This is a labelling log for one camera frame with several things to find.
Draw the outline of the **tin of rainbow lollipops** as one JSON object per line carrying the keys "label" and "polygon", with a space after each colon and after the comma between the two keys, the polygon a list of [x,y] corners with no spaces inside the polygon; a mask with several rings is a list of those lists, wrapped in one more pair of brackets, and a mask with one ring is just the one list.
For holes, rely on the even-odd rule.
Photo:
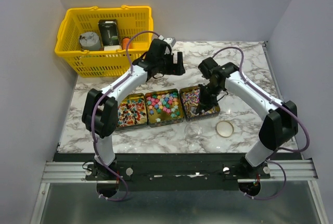
{"label": "tin of rainbow lollipops", "polygon": [[180,89],[180,97],[182,108],[187,122],[202,120],[207,118],[216,117],[220,113],[220,107],[214,106],[211,110],[203,112],[197,116],[192,116],[190,113],[191,107],[197,107],[199,101],[199,88],[197,86],[190,86]]}

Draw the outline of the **tin of star candies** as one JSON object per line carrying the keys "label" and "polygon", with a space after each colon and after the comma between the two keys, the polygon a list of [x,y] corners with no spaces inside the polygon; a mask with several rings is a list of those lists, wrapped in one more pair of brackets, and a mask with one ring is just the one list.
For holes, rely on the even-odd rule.
{"label": "tin of star candies", "polygon": [[145,94],[148,123],[152,128],[181,123],[184,113],[177,89]]}

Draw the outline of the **tin of dark lollipops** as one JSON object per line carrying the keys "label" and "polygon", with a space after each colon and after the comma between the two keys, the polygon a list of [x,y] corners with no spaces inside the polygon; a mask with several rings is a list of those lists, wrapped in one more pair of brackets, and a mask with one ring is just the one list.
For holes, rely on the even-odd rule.
{"label": "tin of dark lollipops", "polygon": [[141,129],[147,126],[148,117],[144,94],[130,94],[118,107],[118,124],[116,131]]}

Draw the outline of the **silver metal scoop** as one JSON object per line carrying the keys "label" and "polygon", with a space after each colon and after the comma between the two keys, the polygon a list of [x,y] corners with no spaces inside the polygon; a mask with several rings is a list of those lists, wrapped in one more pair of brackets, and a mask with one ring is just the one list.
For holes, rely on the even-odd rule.
{"label": "silver metal scoop", "polygon": [[200,114],[198,107],[191,107],[190,108],[190,113],[192,116],[198,116]]}

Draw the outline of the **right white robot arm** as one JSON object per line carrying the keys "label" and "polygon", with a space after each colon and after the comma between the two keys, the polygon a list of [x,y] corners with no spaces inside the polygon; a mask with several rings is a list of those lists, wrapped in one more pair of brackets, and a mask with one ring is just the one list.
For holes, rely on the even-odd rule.
{"label": "right white robot arm", "polygon": [[217,106],[217,96],[224,91],[238,96],[263,120],[259,140],[239,165],[240,174],[251,178],[257,174],[258,166],[298,133],[297,121],[286,112],[288,110],[296,116],[297,107],[292,101],[285,103],[251,84],[246,77],[242,77],[240,69],[233,63],[220,66],[209,57],[199,64],[198,69],[209,83],[199,85],[197,114]]}

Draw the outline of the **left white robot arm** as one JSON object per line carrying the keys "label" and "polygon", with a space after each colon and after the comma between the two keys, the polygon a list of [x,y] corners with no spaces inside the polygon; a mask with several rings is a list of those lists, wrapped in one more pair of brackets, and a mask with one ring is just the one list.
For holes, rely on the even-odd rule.
{"label": "left white robot arm", "polygon": [[175,38],[162,36],[154,39],[148,51],[134,60],[128,71],[102,90],[91,89],[86,97],[82,122],[92,133],[95,160],[100,164],[97,173],[105,180],[115,175],[112,162],[116,156],[113,151],[112,133],[118,124],[120,103],[137,87],[160,74],[181,76],[185,73],[183,54],[177,52],[176,60],[172,48]]}

